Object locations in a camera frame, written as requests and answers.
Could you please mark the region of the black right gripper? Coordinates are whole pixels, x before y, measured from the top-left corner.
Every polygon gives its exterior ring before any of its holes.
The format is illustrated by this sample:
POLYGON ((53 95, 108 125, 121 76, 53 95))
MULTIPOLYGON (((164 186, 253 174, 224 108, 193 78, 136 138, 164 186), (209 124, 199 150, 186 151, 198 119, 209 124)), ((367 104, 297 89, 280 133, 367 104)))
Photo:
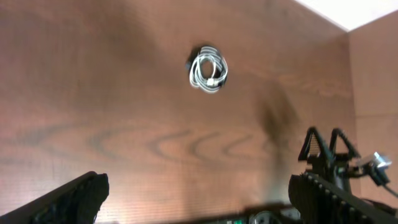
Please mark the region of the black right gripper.
POLYGON ((310 127, 298 156, 299 161, 307 161, 312 167, 307 172, 316 174, 342 190, 351 190, 350 179, 364 176, 358 166, 350 166, 353 159, 359 159, 360 153, 347 138, 344 131, 334 128, 331 132, 329 147, 316 127, 310 127), (345 152, 337 152, 338 140, 345 146, 345 152))

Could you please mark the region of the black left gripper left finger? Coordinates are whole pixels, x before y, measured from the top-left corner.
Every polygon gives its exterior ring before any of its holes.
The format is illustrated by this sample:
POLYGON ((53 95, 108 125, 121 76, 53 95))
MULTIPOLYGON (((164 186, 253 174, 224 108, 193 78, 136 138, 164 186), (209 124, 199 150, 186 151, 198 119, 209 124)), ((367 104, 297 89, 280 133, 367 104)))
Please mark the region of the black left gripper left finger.
POLYGON ((94 224, 108 195, 108 175, 90 171, 2 215, 1 223, 94 224))

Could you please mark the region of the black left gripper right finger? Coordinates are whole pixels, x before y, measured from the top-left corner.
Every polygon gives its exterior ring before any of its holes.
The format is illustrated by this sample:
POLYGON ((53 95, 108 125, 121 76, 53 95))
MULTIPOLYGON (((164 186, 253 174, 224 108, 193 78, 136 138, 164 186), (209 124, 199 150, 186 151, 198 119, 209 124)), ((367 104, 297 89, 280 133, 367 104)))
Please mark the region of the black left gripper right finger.
POLYGON ((292 175, 289 199, 306 223, 397 224, 397 217, 312 173, 292 175))

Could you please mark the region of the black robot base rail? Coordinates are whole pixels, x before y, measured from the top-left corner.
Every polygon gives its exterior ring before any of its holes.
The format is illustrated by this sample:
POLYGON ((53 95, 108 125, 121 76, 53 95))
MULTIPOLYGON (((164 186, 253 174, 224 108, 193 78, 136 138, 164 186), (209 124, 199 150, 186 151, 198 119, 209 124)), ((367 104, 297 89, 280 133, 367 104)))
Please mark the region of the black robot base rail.
POLYGON ((201 217, 178 224, 303 224, 300 212, 289 204, 270 203, 247 207, 237 213, 201 217))

